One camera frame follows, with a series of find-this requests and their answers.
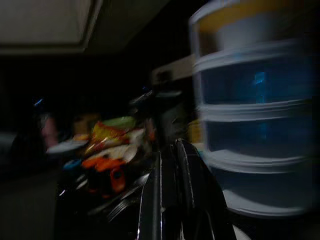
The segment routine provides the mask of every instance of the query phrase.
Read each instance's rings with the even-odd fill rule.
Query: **stacked plastic container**
[[[289,7],[213,1],[189,22],[203,155],[228,208],[243,215],[298,215],[316,199],[314,76]]]

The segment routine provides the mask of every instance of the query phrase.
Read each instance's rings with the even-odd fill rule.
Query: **plastic food storage container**
[[[290,1],[216,0],[201,7],[189,21],[196,58],[218,51],[292,38],[303,9]]]
[[[255,218],[303,214],[315,205],[319,192],[312,169],[294,173],[243,174],[211,167],[230,211]]]
[[[207,164],[241,173],[286,173],[314,156],[312,116],[265,120],[204,121]]]
[[[263,104],[314,95],[311,61],[294,40],[210,54],[193,71],[198,104]]]

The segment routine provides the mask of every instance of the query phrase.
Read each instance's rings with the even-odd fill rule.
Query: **green bowl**
[[[128,131],[136,125],[136,120],[132,116],[122,116],[102,122],[104,125]]]

